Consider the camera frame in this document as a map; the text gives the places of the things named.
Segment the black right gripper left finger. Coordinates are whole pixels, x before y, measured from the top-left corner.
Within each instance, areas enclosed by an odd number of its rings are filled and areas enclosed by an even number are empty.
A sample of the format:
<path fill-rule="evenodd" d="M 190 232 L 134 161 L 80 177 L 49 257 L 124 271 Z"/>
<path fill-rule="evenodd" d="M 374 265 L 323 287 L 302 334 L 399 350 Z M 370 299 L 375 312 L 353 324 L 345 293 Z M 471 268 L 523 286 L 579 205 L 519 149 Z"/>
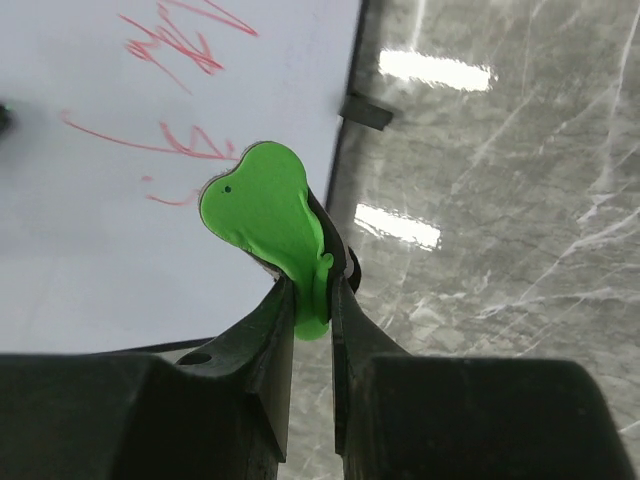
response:
<path fill-rule="evenodd" d="M 294 294 L 169 362 L 155 354 L 5 355 L 5 479 L 273 479 L 285 461 Z"/>

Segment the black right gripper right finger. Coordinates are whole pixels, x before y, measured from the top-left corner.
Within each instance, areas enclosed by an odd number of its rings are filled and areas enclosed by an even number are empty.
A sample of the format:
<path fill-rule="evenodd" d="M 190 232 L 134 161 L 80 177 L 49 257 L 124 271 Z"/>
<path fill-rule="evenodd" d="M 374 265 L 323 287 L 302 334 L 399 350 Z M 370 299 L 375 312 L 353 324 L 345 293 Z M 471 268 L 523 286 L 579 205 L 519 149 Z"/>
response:
<path fill-rule="evenodd" d="M 420 356 L 332 287 L 335 449 L 348 479 L 627 479 L 606 399 L 562 359 Z"/>

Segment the green whiteboard eraser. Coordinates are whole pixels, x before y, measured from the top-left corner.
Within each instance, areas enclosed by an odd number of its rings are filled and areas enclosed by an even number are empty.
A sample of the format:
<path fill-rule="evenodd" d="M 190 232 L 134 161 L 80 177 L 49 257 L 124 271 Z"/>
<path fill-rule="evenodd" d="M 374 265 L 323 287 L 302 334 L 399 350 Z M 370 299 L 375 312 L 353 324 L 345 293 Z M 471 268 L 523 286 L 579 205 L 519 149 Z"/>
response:
<path fill-rule="evenodd" d="M 361 269 L 293 150 L 274 141 L 251 145 L 234 168 L 204 186 L 198 209 L 211 233 L 292 282 L 298 339 L 326 334 L 333 281 L 344 277 L 357 289 Z"/>

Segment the small black-framed whiteboard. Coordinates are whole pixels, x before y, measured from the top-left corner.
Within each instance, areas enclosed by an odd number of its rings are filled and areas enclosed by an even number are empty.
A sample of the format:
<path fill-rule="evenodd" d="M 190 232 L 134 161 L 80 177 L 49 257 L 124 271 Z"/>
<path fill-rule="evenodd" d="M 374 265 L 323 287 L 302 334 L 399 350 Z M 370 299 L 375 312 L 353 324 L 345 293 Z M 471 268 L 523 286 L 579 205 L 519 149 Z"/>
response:
<path fill-rule="evenodd" d="M 260 140 L 330 187 L 357 1 L 5 1 L 1 348 L 214 336 L 270 276 L 197 198 Z"/>

